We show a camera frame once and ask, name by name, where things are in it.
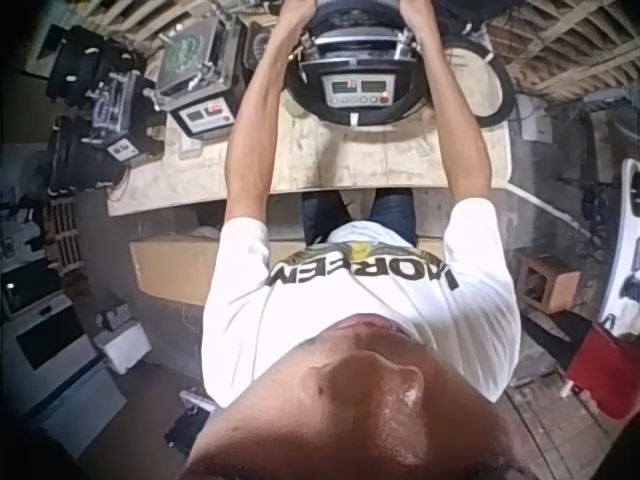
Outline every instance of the logo on shirt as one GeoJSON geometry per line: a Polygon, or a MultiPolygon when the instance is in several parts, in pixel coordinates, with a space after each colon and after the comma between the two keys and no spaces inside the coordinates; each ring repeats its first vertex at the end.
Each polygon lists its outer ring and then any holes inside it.
{"type": "Polygon", "coordinates": [[[365,242],[324,243],[295,253],[274,266],[268,285],[307,283],[341,270],[356,277],[398,277],[412,282],[444,278],[451,291],[459,286],[451,269],[435,255],[365,242]]]}

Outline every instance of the cardboard box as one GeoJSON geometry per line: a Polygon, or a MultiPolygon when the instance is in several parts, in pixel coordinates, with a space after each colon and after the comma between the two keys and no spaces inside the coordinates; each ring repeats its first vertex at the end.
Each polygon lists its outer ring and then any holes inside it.
{"type": "Polygon", "coordinates": [[[552,255],[516,252],[520,269],[516,282],[518,299],[550,315],[568,310],[580,283],[581,272],[552,255]]]}
{"type": "MultiPolygon", "coordinates": [[[[204,305],[218,255],[218,240],[186,235],[151,237],[131,242],[138,287],[148,295],[204,305]]],[[[304,250],[302,241],[270,242],[271,265],[304,250]]],[[[421,240],[419,248],[442,256],[441,240],[421,240]]]]}

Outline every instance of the wooden table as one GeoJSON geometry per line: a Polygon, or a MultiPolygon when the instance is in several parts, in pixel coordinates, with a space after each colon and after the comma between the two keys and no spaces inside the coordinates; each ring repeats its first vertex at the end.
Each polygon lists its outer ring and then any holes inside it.
{"type": "MultiPolygon", "coordinates": [[[[490,111],[500,99],[500,90],[485,64],[454,52],[452,66],[472,109],[479,114],[490,111]]],[[[321,122],[304,112],[297,115],[299,107],[291,106],[293,100],[286,93],[283,97],[272,193],[447,186],[431,109],[424,108],[394,125],[354,130],[321,122]]],[[[493,166],[493,186],[504,188],[511,176],[507,123],[484,130],[484,138],[493,166]]],[[[169,119],[165,141],[161,160],[132,168],[109,195],[109,215],[226,198],[226,140],[205,144],[198,158],[181,159],[180,130],[169,119]]]]}

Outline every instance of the wooden pallet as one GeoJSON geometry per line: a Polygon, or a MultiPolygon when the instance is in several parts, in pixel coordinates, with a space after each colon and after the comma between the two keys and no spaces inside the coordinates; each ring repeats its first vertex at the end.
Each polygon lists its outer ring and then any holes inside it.
{"type": "Polygon", "coordinates": [[[45,207],[45,254],[60,277],[83,265],[78,243],[75,197],[50,200],[45,207]]]}
{"type": "Polygon", "coordinates": [[[640,76],[640,29],[617,0],[528,0],[488,30],[526,93],[566,101],[640,76]]]}

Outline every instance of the small wooden box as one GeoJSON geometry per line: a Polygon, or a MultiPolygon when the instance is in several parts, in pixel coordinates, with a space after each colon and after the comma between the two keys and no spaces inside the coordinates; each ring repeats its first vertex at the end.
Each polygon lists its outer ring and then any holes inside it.
{"type": "Polygon", "coordinates": [[[520,262],[516,295],[518,299],[547,315],[573,306],[579,270],[571,268],[552,255],[532,255],[516,252],[520,262]]]}

